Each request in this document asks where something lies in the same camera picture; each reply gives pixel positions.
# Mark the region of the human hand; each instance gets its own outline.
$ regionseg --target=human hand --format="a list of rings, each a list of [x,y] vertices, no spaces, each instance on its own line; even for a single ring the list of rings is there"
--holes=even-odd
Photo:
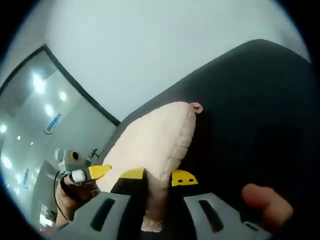
[[[259,225],[274,231],[292,215],[291,205],[272,188],[247,184],[241,191],[244,202],[251,208],[261,210],[263,222]]]
[[[97,189],[96,184],[93,183],[75,185],[68,176],[64,177],[63,181],[68,188],[68,192],[63,190],[59,182],[55,191],[55,199],[58,205],[56,225],[73,220],[75,211],[81,207],[83,202],[92,199],[95,196],[92,191]]]

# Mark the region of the black padded surface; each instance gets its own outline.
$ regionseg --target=black padded surface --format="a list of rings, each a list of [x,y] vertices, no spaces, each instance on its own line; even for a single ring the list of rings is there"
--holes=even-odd
[[[129,123],[174,101],[204,108],[181,169],[240,211],[247,183],[272,187],[299,204],[320,146],[318,83],[309,62],[266,40],[244,43],[131,113],[100,161]]]

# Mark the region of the glass partition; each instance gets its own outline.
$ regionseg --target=glass partition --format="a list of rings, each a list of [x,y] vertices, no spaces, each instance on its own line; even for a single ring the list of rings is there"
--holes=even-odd
[[[57,215],[55,151],[76,151],[79,166],[94,162],[117,125],[71,84],[48,51],[43,47],[23,62],[0,95],[4,182],[25,217],[41,230]]]

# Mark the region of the black cable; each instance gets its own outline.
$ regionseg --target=black cable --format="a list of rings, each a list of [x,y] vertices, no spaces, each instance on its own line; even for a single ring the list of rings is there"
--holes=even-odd
[[[53,182],[53,197],[54,197],[54,201],[56,206],[58,207],[60,213],[62,214],[62,216],[65,218],[65,220],[68,220],[65,216],[65,214],[62,212],[61,208],[59,207],[58,203],[57,203],[57,199],[56,199],[56,180],[58,177],[58,174],[60,173],[60,170],[56,173],[55,177],[54,177],[54,182]]]

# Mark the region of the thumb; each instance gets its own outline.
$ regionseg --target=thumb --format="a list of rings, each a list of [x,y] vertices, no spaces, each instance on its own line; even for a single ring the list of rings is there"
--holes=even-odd
[[[264,224],[270,229],[279,228],[293,213],[291,205],[272,188],[250,183],[241,195],[249,207],[262,210]]]

